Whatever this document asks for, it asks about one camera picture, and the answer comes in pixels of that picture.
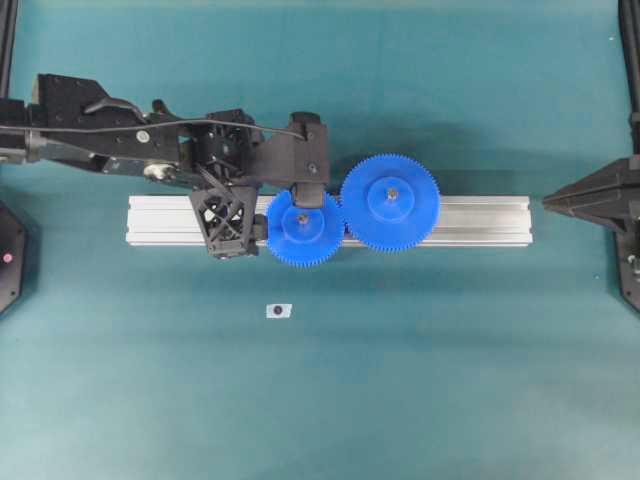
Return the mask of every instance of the teal table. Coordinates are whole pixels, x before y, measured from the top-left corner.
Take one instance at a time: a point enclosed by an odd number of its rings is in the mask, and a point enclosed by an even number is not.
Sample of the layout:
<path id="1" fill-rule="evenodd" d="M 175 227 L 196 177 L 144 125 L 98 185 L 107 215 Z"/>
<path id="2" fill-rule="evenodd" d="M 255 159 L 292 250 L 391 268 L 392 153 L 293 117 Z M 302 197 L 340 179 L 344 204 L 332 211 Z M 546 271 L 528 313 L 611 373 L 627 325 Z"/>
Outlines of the teal table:
<path id="1" fill-rule="evenodd" d="M 637 479 L 640 315 L 610 234 L 540 206 L 631 152 L 615 4 L 24 0 L 15 98 L 45 72 L 183 116 L 316 111 L 336 185 L 410 155 L 445 194 L 530 195 L 535 243 L 216 262 L 125 243 L 130 194 L 179 190 L 2 167 L 32 241 L 0 478 Z"/>

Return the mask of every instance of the metal rail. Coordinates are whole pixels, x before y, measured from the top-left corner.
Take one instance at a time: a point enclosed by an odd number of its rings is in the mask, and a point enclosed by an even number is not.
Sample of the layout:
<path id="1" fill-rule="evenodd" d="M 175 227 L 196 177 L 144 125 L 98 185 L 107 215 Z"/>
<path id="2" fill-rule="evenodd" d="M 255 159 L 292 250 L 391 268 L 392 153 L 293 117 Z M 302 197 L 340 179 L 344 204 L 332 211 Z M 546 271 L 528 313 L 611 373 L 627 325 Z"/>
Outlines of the metal rail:
<path id="1" fill-rule="evenodd" d="M 258 197 L 256 213 L 265 213 L 271 198 Z M 441 202 L 438 225 L 420 247 L 526 247 L 533 242 L 529 197 L 443 196 Z M 135 246 L 204 245 L 184 195 L 129 197 L 127 227 L 126 240 Z M 363 245 L 347 235 L 343 246 Z"/>

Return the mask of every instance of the black cable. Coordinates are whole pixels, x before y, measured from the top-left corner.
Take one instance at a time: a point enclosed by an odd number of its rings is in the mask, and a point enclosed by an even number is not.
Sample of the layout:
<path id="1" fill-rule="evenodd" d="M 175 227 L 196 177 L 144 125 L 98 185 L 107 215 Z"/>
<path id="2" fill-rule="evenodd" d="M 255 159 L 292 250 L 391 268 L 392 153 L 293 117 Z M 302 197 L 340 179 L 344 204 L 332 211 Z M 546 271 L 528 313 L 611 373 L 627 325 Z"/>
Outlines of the black cable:
<path id="1" fill-rule="evenodd" d="M 253 125 L 251 123 L 227 122 L 224 120 L 212 120 L 210 118 L 185 118 L 183 120 L 173 120 L 171 122 L 149 123 L 146 125 L 131 125 L 127 127 L 103 127 L 103 128 L 57 128 L 57 127 L 22 127 L 12 125 L 0 125 L 0 130 L 20 130 L 23 132 L 42 132 L 42 133 L 110 133 L 110 132 L 128 132 L 133 130 L 148 130 L 150 128 L 159 127 L 179 127 L 182 125 L 226 125 L 228 127 L 251 128 L 260 130 L 261 132 L 281 133 L 283 135 L 291 135 L 300 140 L 307 140 L 304 135 L 292 132 L 286 128 L 269 128 Z"/>

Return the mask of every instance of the large blue gear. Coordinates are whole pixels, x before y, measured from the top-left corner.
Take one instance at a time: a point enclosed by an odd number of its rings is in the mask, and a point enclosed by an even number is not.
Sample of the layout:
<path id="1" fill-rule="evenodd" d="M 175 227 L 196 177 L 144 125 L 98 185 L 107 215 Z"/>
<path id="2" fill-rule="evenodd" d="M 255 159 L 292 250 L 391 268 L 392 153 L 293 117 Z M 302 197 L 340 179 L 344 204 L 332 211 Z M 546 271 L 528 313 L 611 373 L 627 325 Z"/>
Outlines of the large blue gear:
<path id="1" fill-rule="evenodd" d="M 431 174 L 411 158 L 385 154 L 360 162 L 340 191 L 351 234 L 374 250 L 416 246 L 438 222 L 440 192 Z"/>
<path id="2" fill-rule="evenodd" d="M 294 267 L 311 267 L 329 259 L 342 244 L 344 220 L 337 202 L 324 194 L 322 208 L 298 208 L 291 193 L 280 192 L 267 210 L 267 247 Z"/>

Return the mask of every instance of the black mount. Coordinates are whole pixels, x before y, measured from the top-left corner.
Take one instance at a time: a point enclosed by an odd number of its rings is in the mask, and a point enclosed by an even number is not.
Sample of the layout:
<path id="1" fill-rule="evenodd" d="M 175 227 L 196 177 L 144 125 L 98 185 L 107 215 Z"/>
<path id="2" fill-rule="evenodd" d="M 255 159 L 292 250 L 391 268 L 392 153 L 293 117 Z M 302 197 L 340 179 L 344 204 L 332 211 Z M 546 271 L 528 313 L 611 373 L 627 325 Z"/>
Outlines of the black mount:
<path id="1" fill-rule="evenodd" d="M 27 233 L 0 202 L 0 312 L 20 296 Z"/>
<path id="2" fill-rule="evenodd" d="M 544 199 L 546 210 L 614 232 L 620 290 L 640 310 L 640 4 L 619 0 L 620 36 L 627 67 L 634 155 L 610 163 Z"/>
<path id="3" fill-rule="evenodd" d="M 0 162 L 46 158 L 191 189 L 208 252 L 220 259 L 256 255 L 256 241 L 266 239 L 266 219 L 255 214 L 263 183 L 291 190 L 298 207 L 322 207 L 330 172 L 327 127 L 318 115 L 293 113 L 275 132 L 241 109 L 205 118 L 210 122 L 182 120 L 162 100 L 144 115 L 95 80 L 40 74 L 30 105 L 0 99 L 0 125 L 23 127 L 0 130 Z M 265 139 L 264 130 L 273 135 Z"/>
<path id="4" fill-rule="evenodd" d="M 613 230 L 620 289 L 640 310 L 640 155 L 616 160 L 543 203 L 546 210 Z"/>

